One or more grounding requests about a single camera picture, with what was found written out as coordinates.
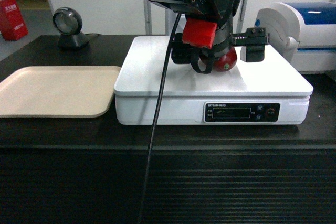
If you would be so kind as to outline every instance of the black strap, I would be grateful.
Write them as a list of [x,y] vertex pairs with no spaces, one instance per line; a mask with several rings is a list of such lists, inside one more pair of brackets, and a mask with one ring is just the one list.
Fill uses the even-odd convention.
[[194,52],[192,53],[191,56],[191,66],[193,67],[193,69],[197,72],[197,73],[211,73],[212,67],[214,66],[214,62],[215,62],[215,55],[213,53],[209,53],[208,56],[208,62],[206,64],[206,68],[204,71],[202,71],[200,69],[200,66],[198,65],[198,60],[199,60],[199,56],[200,56],[200,50],[194,50]]

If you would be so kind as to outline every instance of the red apple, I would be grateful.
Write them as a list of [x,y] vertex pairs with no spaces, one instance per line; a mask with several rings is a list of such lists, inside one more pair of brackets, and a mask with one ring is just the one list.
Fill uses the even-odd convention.
[[[204,64],[207,64],[208,58],[205,55],[199,57]],[[221,56],[219,60],[214,62],[213,68],[218,72],[225,72],[233,68],[237,63],[237,53],[234,47],[230,51]]]

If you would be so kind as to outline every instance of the button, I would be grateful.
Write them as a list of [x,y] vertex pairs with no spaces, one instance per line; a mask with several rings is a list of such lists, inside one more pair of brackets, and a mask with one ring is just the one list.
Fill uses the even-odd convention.
[[265,115],[266,115],[266,117],[268,117],[268,118],[273,118],[273,117],[275,117],[275,115],[276,115],[276,111],[275,111],[275,109],[273,109],[273,108],[269,108],[268,110],[266,110]]
[[256,121],[260,121],[261,118],[262,118],[262,115],[256,115],[256,116],[254,117],[254,119],[255,119]]
[[263,106],[263,105],[260,104],[260,105],[257,106],[257,110],[258,110],[258,111],[262,111],[263,109],[264,109],[264,106]]
[[256,22],[254,23],[256,27],[260,26],[260,19],[257,19]]

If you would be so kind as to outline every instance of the white electronic scale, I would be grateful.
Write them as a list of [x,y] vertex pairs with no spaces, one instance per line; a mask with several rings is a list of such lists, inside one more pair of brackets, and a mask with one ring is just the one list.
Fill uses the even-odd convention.
[[[122,124],[152,124],[169,37],[137,37],[114,86]],[[170,59],[158,124],[300,124],[312,85],[271,45],[262,62],[200,74]]]

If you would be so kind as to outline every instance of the black bracket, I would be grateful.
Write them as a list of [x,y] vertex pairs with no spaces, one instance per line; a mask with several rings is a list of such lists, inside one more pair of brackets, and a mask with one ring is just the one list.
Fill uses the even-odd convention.
[[232,34],[233,46],[245,46],[240,59],[245,62],[260,62],[265,58],[265,45],[269,44],[269,34],[265,28],[247,28],[245,33]]

